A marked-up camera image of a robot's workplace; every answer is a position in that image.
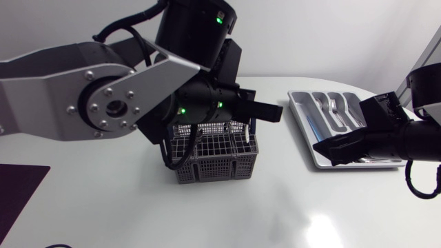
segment white table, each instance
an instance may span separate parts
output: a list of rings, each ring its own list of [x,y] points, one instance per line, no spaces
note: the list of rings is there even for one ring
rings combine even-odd
[[[288,90],[372,93],[321,79],[238,83],[257,90],[257,101],[285,108],[279,123],[258,121],[260,154],[249,180],[178,185],[140,132],[65,143],[1,137],[1,163],[52,168],[2,247],[441,246],[441,197],[413,196],[404,168],[316,169],[288,108]],[[416,187],[432,192],[435,165],[413,168]]]

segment black cable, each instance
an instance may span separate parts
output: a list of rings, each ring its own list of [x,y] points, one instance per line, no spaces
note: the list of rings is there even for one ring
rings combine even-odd
[[[57,244],[57,245],[50,245],[46,248],[71,248],[71,247],[69,245]]]
[[[147,66],[147,67],[151,66],[152,61],[150,60],[150,54],[149,54],[149,51],[147,49],[147,45],[145,44],[145,40],[143,39],[143,37],[133,27],[125,27],[123,29],[130,32],[130,34],[132,34],[133,37],[135,38],[136,42],[138,42],[139,47],[140,47],[141,51],[143,52],[145,66]]]
[[[131,27],[143,21],[147,21],[157,14],[161,13],[165,7],[167,7],[168,0],[158,0],[158,3],[144,12],[133,14],[129,17],[122,18],[118,21],[114,21],[105,27],[99,34],[94,35],[92,38],[94,41],[104,43],[109,35],[119,29]]]
[[[187,149],[185,150],[183,157],[176,164],[173,164],[172,160],[170,159],[172,150],[169,150],[169,152],[167,153],[165,151],[164,143],[161,142],[159,144],[159,146],[161,148],[161,154],[163,156],[165,166],[167,166],[171,170],[177,170],[177,169],[182,168],[182,166],[184,166],[186,164],[186,162],[188,161],[188,159],[190,158],[190,156],[192,155],[192,153],[194,151],[197,133],[198,133],[198,125],[193,124],[190,127],[190,137],[189,137]]]
[[[432,194],[425,194],[425,193],[422,193],[422,192],[418,191],[412,185],[412,182],[411,182],[411,168],[412,168],[412,164],[413,164],[413,161],[407,161],[407,164],[406,164],[405,175],[406,175],[407,187],[409,187],[409,189],[411,190],[412,194],[414,194],[418,198],[421,198],[421,199],[433,199],[433,198],[435,198],[439,193],[441,193],[441,165],[438,166],[438,169],[437,169],[437,172],[436,172],[436,188],[435,188],[435,190],[433,191]]]

